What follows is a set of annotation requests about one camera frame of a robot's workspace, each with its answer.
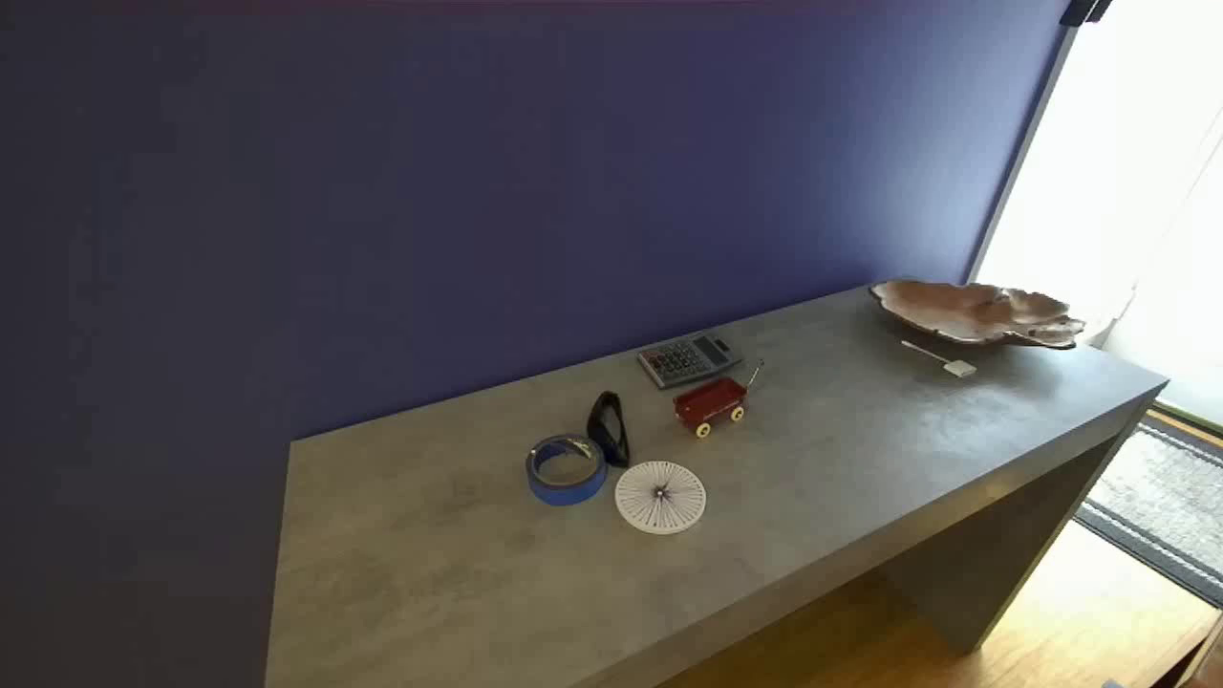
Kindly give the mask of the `brown wavy bowl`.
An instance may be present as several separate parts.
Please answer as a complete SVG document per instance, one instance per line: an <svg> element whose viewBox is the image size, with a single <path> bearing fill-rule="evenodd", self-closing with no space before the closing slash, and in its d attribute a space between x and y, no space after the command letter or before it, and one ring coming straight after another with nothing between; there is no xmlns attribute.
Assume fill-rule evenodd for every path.
<svg viewBox="0 0 1223 688"><path fill-rule="evenodd" d="M874 283L871 297L892 319L957 344L1023 339L1075 349L1087 333L1087 320L1066 301L1017 287L892 279Z"/></svg>

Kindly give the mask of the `grey calculator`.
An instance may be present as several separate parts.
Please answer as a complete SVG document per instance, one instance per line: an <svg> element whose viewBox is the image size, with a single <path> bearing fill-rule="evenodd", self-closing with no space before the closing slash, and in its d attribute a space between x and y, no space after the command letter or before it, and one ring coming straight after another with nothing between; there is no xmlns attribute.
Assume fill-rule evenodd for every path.
<svg viewBox="0 0 1223 688"><path fill-rule="evenodd" d="M730 370L738 352L724 335L698 333L643 349L637 362L657 389L677 389Z"/></svg>

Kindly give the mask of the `blue tape roll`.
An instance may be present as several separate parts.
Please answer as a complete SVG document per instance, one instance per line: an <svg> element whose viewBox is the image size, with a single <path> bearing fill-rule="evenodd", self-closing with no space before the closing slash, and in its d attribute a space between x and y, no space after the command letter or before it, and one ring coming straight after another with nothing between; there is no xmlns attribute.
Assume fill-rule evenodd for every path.
<svg viewBox="0 0 1223 688"><path fill-rule="evenodd" d="M580 505L607 482L607 464L580 435L545 435L529 450L524 474L544 505Z"/></svg>

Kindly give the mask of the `white round spoked disc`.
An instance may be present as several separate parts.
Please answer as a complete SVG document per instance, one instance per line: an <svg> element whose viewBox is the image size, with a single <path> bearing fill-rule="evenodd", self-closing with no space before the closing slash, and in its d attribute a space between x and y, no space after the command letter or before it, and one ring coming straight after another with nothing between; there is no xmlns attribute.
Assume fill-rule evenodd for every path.
<svg viewBox="0 0 1223 688"><path fill-rule="evenodd" d="M614 482L614 512L643 536L680 536L702 519L708 484L680 464L637 464Z"/></svg>

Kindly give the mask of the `grey concrete-look cabinet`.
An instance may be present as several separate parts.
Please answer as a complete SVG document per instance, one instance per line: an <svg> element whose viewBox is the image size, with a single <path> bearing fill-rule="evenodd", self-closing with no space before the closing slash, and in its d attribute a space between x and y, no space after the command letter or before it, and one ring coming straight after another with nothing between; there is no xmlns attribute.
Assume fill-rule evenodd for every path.
<svg viewBox="0 0 1223 688"><path fill-rule="evenodd" d="M708 440L629 354L297 440L263 688L654 688L871 568L976 650L1161 389L1093 349L953 380L865 292L726 339L766 382ZM529 492L529 446L603 389L643 459L708 484L691 533Z"/></svg>

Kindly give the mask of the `small white tag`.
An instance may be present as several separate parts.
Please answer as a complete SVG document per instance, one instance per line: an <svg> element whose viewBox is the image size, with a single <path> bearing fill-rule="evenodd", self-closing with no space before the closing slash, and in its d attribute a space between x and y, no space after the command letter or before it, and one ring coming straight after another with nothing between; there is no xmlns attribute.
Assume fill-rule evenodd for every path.
<svg viewBox="0 0 1223 688"><path fill-rule="evenodd" d="M966 359L939 354L939 352L931 352L931 349L926 349L926 344L912 344L912 339L902 339L902 349L931 359L931 362L935 362L945 373L953 373L953 380L970 380L970 373L980 370L980 367L966 362Z"/></svg>

